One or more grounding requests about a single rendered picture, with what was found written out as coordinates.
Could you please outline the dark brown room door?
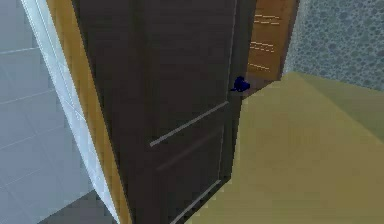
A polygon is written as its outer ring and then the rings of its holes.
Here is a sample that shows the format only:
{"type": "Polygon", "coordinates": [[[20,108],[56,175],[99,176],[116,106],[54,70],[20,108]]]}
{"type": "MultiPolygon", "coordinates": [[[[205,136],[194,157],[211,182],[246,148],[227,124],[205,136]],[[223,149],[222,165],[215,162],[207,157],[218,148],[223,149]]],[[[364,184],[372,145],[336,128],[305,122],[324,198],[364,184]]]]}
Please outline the dark brown room door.
{"type": "Polygon", "coordinates": [[[231,178],[248,0],[72,0],[132,224],[184,224],[231,178]]]}

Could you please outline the orange wooden door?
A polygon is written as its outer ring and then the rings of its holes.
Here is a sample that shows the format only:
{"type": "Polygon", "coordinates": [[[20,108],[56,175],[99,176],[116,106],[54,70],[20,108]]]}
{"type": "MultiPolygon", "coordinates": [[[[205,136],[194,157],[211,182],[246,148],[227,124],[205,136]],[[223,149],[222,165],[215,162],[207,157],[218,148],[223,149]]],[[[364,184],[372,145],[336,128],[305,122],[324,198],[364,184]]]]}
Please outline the orange wooden door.
{"type": "Polygon", "coordinates": [[[281,78],[300,0],[257,0],[247,72],[268,81],[281,78]]]}

